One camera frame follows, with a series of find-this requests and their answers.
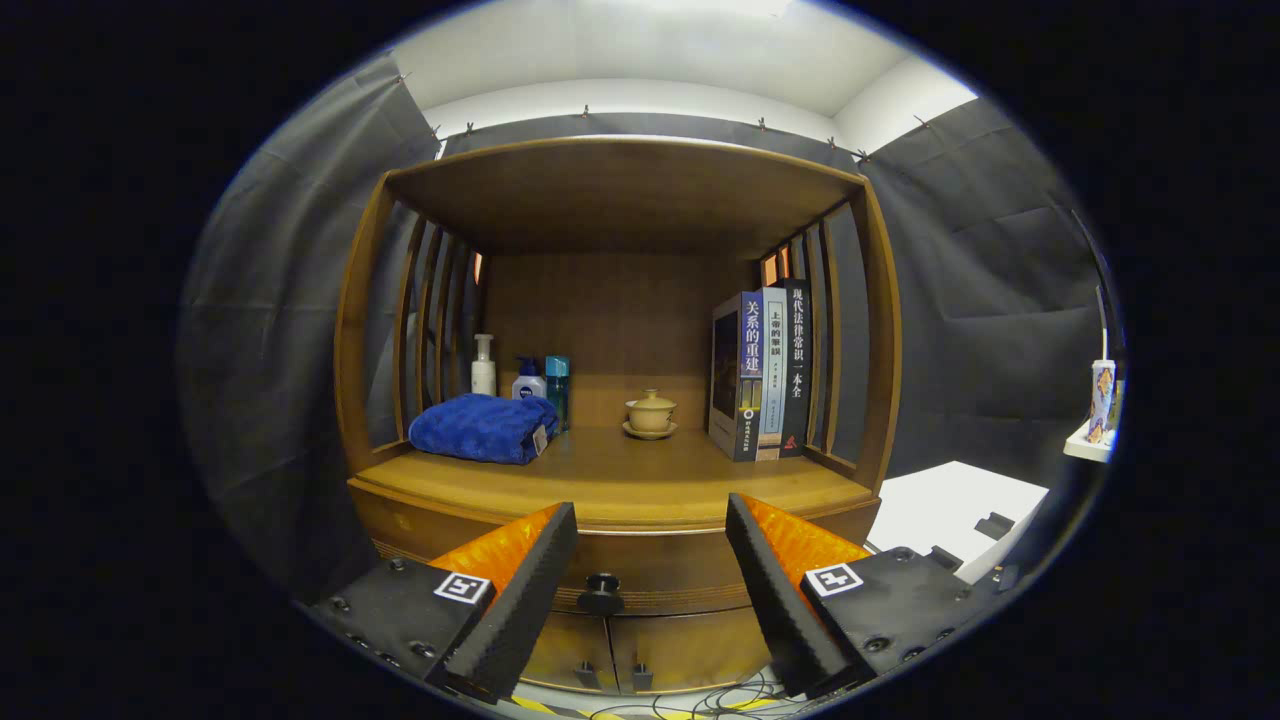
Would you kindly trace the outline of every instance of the white ceiling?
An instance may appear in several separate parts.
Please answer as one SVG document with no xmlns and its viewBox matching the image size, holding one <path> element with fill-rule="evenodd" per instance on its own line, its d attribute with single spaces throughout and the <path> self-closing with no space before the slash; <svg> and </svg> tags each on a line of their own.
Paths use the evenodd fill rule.
<svg viewBox="0 0 1280 720">
<path fill-rule="evenodd" d="M 394 55 L 424 110 L 525 85 L 635 78 L 833 117 L 910 53 L 803 0 L 495 0 L 407 36 Z"/>
</svg>

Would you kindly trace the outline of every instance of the lotion bottle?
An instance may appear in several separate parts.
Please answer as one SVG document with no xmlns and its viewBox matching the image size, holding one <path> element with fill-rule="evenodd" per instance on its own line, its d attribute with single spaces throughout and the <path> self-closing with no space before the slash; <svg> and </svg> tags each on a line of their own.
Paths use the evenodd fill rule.
<svg viewBox="0 0 1280 720">
<path fill-rule="evenodd" d="M 547 397 L 547 380 L 538 374 L 538 363 L 532 357 L 517 355 L 520 360 L 520 377 L 511 383 L 511 398 L 521 400 L 531 395 Z"/>
<path fill-rule="evenodd" d="M 498 372 L 489 355 L 492 334 L 476 333 L 476 359 L 471 361 L 471 392 L 498 395 Z"/>
</svg>

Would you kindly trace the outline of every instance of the round drawer knob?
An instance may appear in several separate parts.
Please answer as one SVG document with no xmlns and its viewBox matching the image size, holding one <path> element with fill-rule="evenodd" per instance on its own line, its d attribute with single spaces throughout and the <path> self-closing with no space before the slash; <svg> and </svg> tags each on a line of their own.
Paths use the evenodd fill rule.
<svg viewBox="0 0 1280 720">
<path fill-rule="evenodd" d="M 586 579 L 586 591 L 577 596 L 577 607 L 591 615 L 609 616 L 622 612 L 622 583 L 608 573 L 596 573 Z"/>
</svg>

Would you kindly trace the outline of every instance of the blue towel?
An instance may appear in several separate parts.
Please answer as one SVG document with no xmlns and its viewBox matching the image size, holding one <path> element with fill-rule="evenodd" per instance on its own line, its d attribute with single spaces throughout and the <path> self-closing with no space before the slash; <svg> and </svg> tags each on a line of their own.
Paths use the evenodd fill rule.
<svg viewBox="0 0 1280 720">
<path fill-rule="evenodd" d="M 547 427 L 548 441 L 559 427 L 556 407 L 545 398 L 467 393 L 419 415 L 408 427 L 408 442 L 422 452 L 527 465 L 538 457 L 538 425 Z"/>
</svg>

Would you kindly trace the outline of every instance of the book spine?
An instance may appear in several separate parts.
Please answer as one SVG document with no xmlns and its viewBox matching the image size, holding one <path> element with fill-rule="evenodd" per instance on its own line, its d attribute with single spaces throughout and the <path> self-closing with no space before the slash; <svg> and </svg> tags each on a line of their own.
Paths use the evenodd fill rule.
<svg viewBox="0 0 1280 720">
<path fill-rule="evenodd" d="M 756 436 L 756 460 L 777 460 L 782 446 L 782 419 L 787 382 L 787 293 L 781 287 L 760 291 L 764 304 L 763 402 L 760 432 Z"/>
<path fill-rule="evenodd" d="M 804 452 L 809 433 L 809 395 L 813 378 L 813 324 L 809 322 L 809 281 L 785 279 L 787 293 L 787 347 L 786 415 L 782 420 L 781 457 L 794 457 Z"/>
<path fill-rule="evenodd" d="M 763 379 L 763 297 L 759 292 L 742 293 L 742 343 L 739 357 L 737 433 L 733 438 L 733 460 L 755 460 L 755 443 L 760 432 L 760 386 Z"/>
</svg>

